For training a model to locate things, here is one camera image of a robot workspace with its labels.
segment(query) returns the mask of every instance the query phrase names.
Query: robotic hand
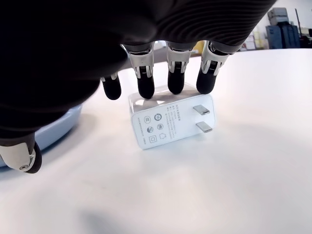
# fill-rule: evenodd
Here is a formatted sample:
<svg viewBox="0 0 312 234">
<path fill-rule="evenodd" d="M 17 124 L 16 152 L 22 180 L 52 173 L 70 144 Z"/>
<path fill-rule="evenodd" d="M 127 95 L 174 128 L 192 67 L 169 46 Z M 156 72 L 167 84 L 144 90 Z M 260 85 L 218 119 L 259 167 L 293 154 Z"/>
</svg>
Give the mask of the robotic hand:
<svg viewBox="0 0 312 234">
<path fill-rule="evenodd" d="M 0 24 L 0 157 L 36 173 L 34 132 L 84 102 L 103 83 L 121 94 L 128 56 L 144 98 L 154 94 L 153 46 L 167 41 L 168 87 L 179 94 L 191 49 L 206 40 L 197 89 L 208 94 L 219 69 L 275 0 L 48 0 L 3 7 Z"/>
</svg>

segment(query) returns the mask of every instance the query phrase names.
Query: white wall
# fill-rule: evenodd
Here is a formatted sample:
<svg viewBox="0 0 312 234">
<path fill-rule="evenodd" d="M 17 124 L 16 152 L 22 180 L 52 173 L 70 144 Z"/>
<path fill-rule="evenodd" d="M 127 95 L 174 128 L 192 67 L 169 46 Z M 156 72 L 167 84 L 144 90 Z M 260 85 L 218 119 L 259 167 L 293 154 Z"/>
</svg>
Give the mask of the white wall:
<svg viewBox="0 0 312 234">
<path fill-rule="evenodd" d="M 294 25 L 298 26 L 296 8 L 301 27 L 312 28 L 312 0 L 277 0 L 273 7 L 286 7 L 289 21 L 293 21 Z M 265 28 L 267 25 L 270 25 L 270 22 L 266 14 L 254 29 L 260 32 L 261 39 L 267 35 Z"/>
</svg>

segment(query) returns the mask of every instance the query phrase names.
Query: light blue container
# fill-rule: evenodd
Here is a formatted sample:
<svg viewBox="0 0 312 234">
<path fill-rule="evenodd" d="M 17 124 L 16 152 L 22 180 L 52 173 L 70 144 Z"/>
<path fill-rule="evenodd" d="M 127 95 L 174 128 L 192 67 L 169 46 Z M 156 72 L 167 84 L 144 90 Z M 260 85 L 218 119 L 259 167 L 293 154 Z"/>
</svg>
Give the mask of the light blue container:
<svg viewBox="0 0 312 234">
<path fill-rule="evenodd" d="M 41 150 L 56 142 L 64 136 L 77 123 L 82 105 L 70 109 L 65 115 L 50 123 L 47 126 L 40 128 L 35 132 L 35 140 Z M 0 157 L 0 167 L 6 166 Z"/>
</svg>

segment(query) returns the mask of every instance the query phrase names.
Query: black fingertip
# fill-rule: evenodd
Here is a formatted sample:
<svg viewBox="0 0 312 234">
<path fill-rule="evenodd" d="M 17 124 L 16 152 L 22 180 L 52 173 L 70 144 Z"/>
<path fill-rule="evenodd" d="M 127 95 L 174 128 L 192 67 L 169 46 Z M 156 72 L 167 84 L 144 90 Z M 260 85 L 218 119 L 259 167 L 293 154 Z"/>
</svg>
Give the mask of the black fingertip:
<svg viewBox="0 0 312 234">
<path fill-rule="evenodd" d="M 204 74 L 200 69 L 196 82 L 197 90 L 201 94 L 209 94 L 214 89 L 215 79 L 216 76 L 211 73 Z"/>
<path fill-rule="evenodd" d="M 153 76 L 147 77 L 146 75 L 141 75 L 141 78 L 137 79 L 137 87 L 138 92 L 143 98 L 151 99 L 155 91 Z"/>
<path fill-rule="evenodd" d="M 117 78 L 114 80 L 110 76 L 104 77 L 104 78 L 105 78 L 105 81 L 102 83 L 103 83 L 106 96 L 110 100 L 117 100 L 121 95 L 121 86 L 120 86 L 119 77 L 117 76 Z"/>
<path fill-rule="evenodd" d="M 171 93 L 179 94 L 184 87 L 184 73 L 180 73 L 180 69 L 175 69 L 174 73 L 168 71 L 168 88 Z"/>
<path fill-rule="evenodd" d="M 32 166 L 31 169 L 29 169 L 26 173 L 29 174 L 34 174 L 37 173 L 42 165 L 42 155 L 41 155 L 41 150 L 39 148 L 39 146 L 37 145 L 37 143 L 35 142 L 35 146 L 34 146 L 34 150 L 36 152 L 36 158 L 35 158 L 35 162 Z"/>
</svg>

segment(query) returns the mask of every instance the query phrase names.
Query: screw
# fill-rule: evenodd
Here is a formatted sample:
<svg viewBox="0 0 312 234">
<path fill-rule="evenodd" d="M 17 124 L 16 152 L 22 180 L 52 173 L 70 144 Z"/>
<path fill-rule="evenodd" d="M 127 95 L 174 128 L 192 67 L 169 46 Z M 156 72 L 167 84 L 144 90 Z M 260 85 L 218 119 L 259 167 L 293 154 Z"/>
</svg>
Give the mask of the screw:
<svg viewBox="0 0 312 234">
<path fill-rule="evenodd" d="M 20 169 L 20 170 L 24 170 L 24 169 L 26 169 L 26 168 L 28 168 L 28 165 L 21 166 L 19 169 Z"/>
</svg>

